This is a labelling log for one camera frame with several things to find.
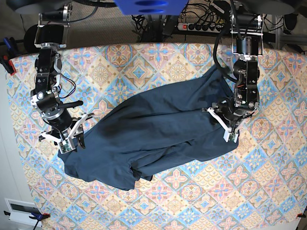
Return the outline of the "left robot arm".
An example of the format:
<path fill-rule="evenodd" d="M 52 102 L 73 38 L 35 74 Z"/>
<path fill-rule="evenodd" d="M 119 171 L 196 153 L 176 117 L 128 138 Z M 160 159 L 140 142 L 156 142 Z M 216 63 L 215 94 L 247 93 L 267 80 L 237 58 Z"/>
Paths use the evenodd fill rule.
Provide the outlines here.
<path fill-rule="evenodd" d="M 263 54 L 263 16 L 248 13 L 243 5 L 230 2 L 228 19 L 219 33 L 213 48 L 213 59 L 223 77 L 232 81 L 233 95 L 220 99 L 207 109 L 228 135 L 238 133 L 238 127 L 243 119 L 251 117 L 258 109 L 260 97 L 257 81 L 260 76 L 258 57 Z M 232 38 L 232 53 L 237 56 L 233 65 L 233 76 L 223 68 L 217 58 L 218 43 L 222 35 L 230 33 Z"/>

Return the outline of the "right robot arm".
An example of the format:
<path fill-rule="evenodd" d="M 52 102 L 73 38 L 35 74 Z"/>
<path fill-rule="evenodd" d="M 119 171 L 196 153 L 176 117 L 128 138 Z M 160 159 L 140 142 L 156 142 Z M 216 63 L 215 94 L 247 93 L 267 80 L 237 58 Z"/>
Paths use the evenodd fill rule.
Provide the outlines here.
<path fill-rule="evenodd" d="M 72 4 L 68 0 L 58 0 L 51 4 L 42 2 L 47 10 L 39 14 L 35 46 L 39 48 L 35 60 L 35 88 L 31 91 L 30 102 L 43 121 L 51 126 L 39 140 L 53 141 L 61 154 L 74 151 L 77 146 L 85 148 L 83 123 L 93 114 L 72 117 L 68 111 L 83 105 L 83 101 L 62 102 L 60 96 L 62 62 L 59 49 L 66 47 Z"/>

